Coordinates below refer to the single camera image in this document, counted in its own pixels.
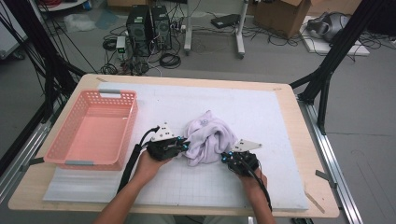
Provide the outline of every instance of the basket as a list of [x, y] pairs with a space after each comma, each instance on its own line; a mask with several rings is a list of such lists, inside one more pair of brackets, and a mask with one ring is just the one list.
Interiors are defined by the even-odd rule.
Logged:
[[44, 161], [64, 169], [121, 170], [136, 114], [135, 91], [81, 91]]

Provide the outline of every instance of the computer tower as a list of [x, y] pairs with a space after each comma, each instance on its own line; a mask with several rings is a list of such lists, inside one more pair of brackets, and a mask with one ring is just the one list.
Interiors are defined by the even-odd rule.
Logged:
[[151, 8], [152, 22], [154, 26], [154, 37], [156, 37], [157, 49], [171, 49], [170, 20], [165, 6], [154, 6]]
[[150, 55], [150, 42], [153, 39], [149, 6], [133, 5], [126, 21], [134, 56]]

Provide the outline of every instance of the human hand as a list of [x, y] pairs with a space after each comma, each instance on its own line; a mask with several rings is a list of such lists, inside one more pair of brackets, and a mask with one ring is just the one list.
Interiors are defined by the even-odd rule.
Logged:
[[[265, 187], [267, 187], [267, 176], [262, 173], [260, 168], [257, 168], [254, 173], [256, 176], [262, 180], [262, 183]], [[257, 200], [262, 200], [262, 197], [265, 199], [265, 195], [260, 188], [259, 183], [252, 176], [243, 176], [239, 175], [239, 179], [242, 182], [242, 186], [244, 187], [245, 193], [247, 195], [250, 203], [255, 203]]]
[[157, 174], [158, 170], [172, 159], [156, 161], [152, 159], [147, 151], [140, 154], [139, 161], [132, 180], [142, 188]]

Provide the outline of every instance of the white board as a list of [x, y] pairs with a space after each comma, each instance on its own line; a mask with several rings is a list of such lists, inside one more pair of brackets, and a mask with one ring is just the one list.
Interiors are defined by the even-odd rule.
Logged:
[[[122, 83], [102, 83], [99, 88], [137, 92], [139, 111], [129, 154], [133, 145], [150, 128], [167, 122], [176, 135], [182, 135], [191, 120], [210, 109], [214, 116], [230, 126], [239, 139], [262, 144], [262, 148], [252, 152], [257, 155], [268, 177], [268, 191], [274, 209], [308, 208], [274, 92]], [[107, 203], [115, 195], [121, 172], [107, 173], [57, 168], [44, 200]], [[107, 182], [103, 175], [108, 175]], [[190, 167], [184, 157], [165, 164], [141, 191], [135, 203], [249, 206], [239, 179], [226, 165], [219, 161]]]
[[[307, 31], [306, 25], [309, 20], [313, 20], [314, 17], [306, 16], [303, 22], [303, 25], [300, 28], [300, 34], [303, 36], [303, 41], [306, 46], [306, 49], [310, 53], [319, 53], [319, 54], [327, 54], [330, 51], [329, 43], [324, 39], [319, 38], [318, 35], [315, 34], [315, 31]], [[370, 52], [365, 48], [361, 42], [356, 41], [355, 45], [349, 50], [347, 55], [357, 55], [357, 56], [368, 56]]]

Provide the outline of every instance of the towel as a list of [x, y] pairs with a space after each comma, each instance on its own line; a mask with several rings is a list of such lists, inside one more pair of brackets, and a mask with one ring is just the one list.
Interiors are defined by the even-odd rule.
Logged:
[[221, 152], [229, 151], [237, 140], [228, 125], [210, 110], [189, 124], [185, 136], [190, 145], [183, 155], [189, 158], [189, 166], [219, 161]]

